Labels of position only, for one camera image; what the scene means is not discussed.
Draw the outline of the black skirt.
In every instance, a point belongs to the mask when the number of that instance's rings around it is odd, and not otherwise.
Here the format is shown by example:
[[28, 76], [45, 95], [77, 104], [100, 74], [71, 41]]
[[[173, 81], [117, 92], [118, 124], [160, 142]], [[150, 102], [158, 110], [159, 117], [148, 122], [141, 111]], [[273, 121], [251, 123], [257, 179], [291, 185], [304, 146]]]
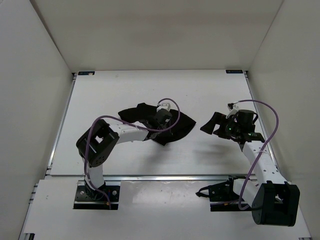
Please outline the black skirt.
[[[147, 120], [157, 112], [157, 107], [146, 103], [139, 103], [136, 107], [123, 109], [118, 112], [119, 117], [128, 123], [135, 123], [140, 120]], [[184, 113], [180, 113], [178, 123], [169, 131], [160, 133], [153, 141], [165, 146], [168, 143], [176, 142], [187, 136], [196, 125], [196, 121]]]

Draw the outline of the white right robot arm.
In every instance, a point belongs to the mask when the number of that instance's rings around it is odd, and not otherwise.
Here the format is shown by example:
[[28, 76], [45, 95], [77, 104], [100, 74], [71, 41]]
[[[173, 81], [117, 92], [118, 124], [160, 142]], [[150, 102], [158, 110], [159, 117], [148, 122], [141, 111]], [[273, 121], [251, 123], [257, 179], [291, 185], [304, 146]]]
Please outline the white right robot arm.
[[201, 188], [196, 195], [209, 198], [214, 211], [219, 205], [231, 205], [242, 200], [248, 205], [257, 225], [292, 227], [296, 223], [300, 190], [290, 184], [279, 172], [268, 151], [265, 139], [256, 132], [258, 115], [247, 109], [232, 109], [228, 115], [215, 112], [200, 130], [219, 138], [238, 143], [242, 153], [253, 167], [256, 181], [241, 176], [229, 176], [224, 182]]

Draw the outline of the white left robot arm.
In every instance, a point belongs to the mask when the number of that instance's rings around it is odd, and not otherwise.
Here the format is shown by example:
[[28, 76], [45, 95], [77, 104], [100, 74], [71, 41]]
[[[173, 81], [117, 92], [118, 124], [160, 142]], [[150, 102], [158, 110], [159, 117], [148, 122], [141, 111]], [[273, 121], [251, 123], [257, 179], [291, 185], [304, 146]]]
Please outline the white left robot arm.
[[116, 145], [155, 139], [169, 128], [173, 115], [167, 109], [158, 109], [147, 119], [130, 124], [108, 124], [103, 118], [96, 120], [78, 139], [76, 147], [84, 163], [86, 194], [94, 201], [109, 200], [103, 177], [103, 163]]

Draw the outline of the blue right corner label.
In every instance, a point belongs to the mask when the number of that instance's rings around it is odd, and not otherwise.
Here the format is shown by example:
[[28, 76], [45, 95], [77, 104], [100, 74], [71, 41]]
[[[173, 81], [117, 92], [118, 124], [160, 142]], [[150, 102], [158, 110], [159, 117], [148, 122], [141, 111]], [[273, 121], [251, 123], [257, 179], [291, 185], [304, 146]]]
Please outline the blue right corner label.
[[227, 74], [242, 74], [243, 71], [240, 69], [226, 69], [225, 72]]

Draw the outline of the blue corner label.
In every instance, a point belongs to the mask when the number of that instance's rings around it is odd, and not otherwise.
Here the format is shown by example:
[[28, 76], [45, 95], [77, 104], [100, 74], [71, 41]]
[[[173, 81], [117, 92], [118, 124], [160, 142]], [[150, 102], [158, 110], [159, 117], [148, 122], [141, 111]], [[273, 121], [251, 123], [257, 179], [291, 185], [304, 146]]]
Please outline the blue corner label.
[[242, 74], [243, 71], [240, 69], [226, 69], [225, 72], [227, 74]]
[[79, 71], [77, 73], [78, 76], [93, 76], [95, 71]]

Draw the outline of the blue left corner label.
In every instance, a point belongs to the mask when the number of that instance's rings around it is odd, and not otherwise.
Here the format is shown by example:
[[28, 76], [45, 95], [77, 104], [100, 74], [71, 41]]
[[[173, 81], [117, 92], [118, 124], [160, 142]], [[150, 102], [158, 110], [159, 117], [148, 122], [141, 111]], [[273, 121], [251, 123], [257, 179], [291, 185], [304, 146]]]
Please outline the blue left corner label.
[[77, 73], [78, 76], [93, 76], [95, 71], [79, 71]]

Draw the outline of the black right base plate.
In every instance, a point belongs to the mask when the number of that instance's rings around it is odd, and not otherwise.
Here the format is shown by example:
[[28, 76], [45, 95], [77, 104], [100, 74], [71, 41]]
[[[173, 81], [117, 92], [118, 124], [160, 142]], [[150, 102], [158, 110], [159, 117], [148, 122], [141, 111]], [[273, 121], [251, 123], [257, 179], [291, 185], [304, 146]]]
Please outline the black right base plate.
[[239, 212], [239, 195], [233, 192], [233, 184], [225, 181], [208, 188], [211, 212]]

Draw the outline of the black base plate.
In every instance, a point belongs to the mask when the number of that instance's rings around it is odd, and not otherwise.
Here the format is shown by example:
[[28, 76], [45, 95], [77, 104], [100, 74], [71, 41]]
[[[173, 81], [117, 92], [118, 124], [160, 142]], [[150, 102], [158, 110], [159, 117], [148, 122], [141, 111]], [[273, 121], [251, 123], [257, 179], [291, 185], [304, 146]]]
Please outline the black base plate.
[[75, 210], [118, 210], [120, 199], [120, 184], [112, 184], [100, 188], [105, 194], [87, 186], [85, 182], [77, 185], [73, 209]]
[[208, 188], [211, 212], [239, 212], [239, 195], [233, 192], [233, 184], [225, 181]]

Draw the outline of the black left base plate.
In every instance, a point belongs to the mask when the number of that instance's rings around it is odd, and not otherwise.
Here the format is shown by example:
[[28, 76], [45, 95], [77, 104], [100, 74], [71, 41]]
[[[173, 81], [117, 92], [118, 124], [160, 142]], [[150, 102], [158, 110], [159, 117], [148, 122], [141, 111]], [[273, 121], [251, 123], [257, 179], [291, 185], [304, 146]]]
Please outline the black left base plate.
[[87, 186], [85, 182], [77, 185], [73, 209], [75, 210], [118, 210], [120, 199], [120, 184], [112, 184], [100, 188], [105, 194]]

